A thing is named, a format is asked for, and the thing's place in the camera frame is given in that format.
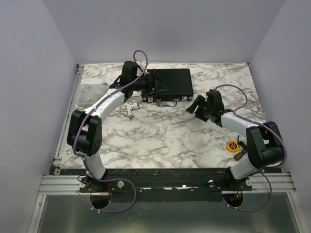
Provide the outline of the black poker chip case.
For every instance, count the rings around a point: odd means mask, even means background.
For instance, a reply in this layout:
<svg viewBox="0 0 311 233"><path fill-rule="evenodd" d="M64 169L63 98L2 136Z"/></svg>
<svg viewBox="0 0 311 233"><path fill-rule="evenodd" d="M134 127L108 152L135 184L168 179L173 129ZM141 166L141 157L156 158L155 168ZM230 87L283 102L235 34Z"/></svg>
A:
<svg viewBox="0 0 311 233"><path fill-rule="evenodd" d="M143 92L141 93L143 102L155 102L159 107L175 107L178 102L187 102L193 99L194 91L188 68L148 70L156 70L163 82L170 87L170 91L148 95Z"/></svg>

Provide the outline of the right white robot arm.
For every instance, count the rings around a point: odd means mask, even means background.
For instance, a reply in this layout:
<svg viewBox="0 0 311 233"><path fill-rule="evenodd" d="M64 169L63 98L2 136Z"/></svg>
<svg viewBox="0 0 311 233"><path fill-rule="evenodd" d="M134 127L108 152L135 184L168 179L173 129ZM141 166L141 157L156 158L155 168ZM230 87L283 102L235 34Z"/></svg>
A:
<svg viewBox="0 0 311 233"><path fill-rule="evenodd" d="M246 138L247 157L225 170L224 186L235 190L241 180L261 171L263 168L282 162L287 152L281 139L278 126L274 122L260 123L238 115L231 109L225 109L222 95L210 90L206 97L199 95L186 109L196 118L206 122L211 120L222 128L232 130Z"/></svg>

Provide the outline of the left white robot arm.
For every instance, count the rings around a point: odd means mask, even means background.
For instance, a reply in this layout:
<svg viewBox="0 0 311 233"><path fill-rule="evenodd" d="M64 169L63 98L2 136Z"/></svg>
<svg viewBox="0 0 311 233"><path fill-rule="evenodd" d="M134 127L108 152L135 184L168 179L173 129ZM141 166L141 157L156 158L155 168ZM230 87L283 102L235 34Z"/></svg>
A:
<svg viewBox="0 0 311 233"><path fill-rule="evenodd" d="M126 61L121 75L109 86L107 92L89 108L71 114L67 144L73 154L82 158L91 186L98 192L107 188L106 168L102 164L99 149L102 144L102 123L119 106L123 105L135 91L147 95L168 91L170 88L154 71L147 68L138 75L139 65Z"/></svg>

